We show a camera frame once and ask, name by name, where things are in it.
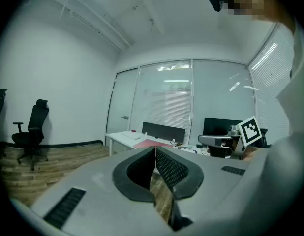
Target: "ceiling light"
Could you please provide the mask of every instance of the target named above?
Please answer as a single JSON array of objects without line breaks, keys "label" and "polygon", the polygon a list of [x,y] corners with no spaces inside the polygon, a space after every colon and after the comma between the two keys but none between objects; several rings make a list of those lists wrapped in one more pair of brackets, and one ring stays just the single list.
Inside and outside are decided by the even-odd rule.
[{"label": "ceiling light", "polygon": [[253,87],[251,87],[251,86],[243,86],[243,88],[246,88],[246,89],[254,89],[254,90],[256,90],[256,91],[259,90],[259,89],[257,89],[257,88],[253,88]]},{"label": "ceiling light", "polygon": [[256,70],[265,60],[266,58],[274,51],[274,49],[278,46],[278,44],[274,43],[270,49],[266,52],[266,54],[254,65],[251,70]]},{"label": "ceiling light", "polygon": [[173,65],[172,69],[189,68],[189,65]]},{"label": "ceiling light", "polygon": [[238,76],[238,75],[239,75],[239,73],[237,73],[237,74],[231,76],[230,79],[233,79],[233,78],[235,78],[235,77]]},{"label": "ceiling light", "polygon": [[188,83],[189,81],[184,81],[184,80],[173,80],[173,81],[164,81],[164,82],[185,82],[185,83]]},{"label": "ceiling light", "polygon": [[167,71],[170,70],[167,66],[161,66],[157,69],[158,71]]},{"label": "ceiling light", "polygon": [[232,86],[232,87],[230,88],[230,92],[233,91],[239,84],[240,84],[240,82],[236,82],[236,83],[234,84],[234,86]]}]

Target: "white wall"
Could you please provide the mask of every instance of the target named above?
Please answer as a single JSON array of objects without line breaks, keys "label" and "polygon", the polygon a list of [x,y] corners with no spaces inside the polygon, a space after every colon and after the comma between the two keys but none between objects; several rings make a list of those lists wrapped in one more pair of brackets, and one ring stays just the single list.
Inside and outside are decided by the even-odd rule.
[{"label": "white wall", "polygon": [[169,59],[218,59],[241,63],[242,51],[231,36],[218,29],[154,35],[135,43],[116,64],[116,71]]},{"label": "white wall", "polygon": [[0,88],[6,88],[1,140],[13,142],[14,121],[27,131],[33,105],[48,100],[42,144],[104,140],[119,55],[101,36],[70,18],[61,6],[34,0],[12,20],[0,45]]}]

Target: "black monitor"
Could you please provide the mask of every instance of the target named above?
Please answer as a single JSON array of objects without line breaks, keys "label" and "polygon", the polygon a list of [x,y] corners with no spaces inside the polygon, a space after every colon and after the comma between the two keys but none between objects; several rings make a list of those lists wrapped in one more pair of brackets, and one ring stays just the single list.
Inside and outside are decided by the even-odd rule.
[{"label": "black monitor", "polygon": [[227,135],[229,127],[236,126],[240,122],[242,122],[242,120],[205,118],[205,124],[203,126],[203,135]]}]

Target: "window blind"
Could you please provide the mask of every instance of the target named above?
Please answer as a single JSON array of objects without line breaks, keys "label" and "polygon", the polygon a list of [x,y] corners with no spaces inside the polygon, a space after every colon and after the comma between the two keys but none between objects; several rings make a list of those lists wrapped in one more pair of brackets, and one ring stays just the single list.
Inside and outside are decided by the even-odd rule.
[{"label": "window blind", "polygon": [[184,128],[188,142],[191,112],[190,61],[142,66],[131,111],[130,130],[142,132],[143,122]]},{"label": "window blind", "polygon": [[267,128],[267,143],[273,144],[289,134],[289,121],[277,100],[290,81],[294,57],[293,36],[284,25],[278,25],[261,53],[249,65],[256,91],[257,121]]},{"label": "window blind", "polygon": [[203,134],[204,119],[245,120],[255,115],[254,88],[245,65],[194,60],[194,105],[189,144]]}]

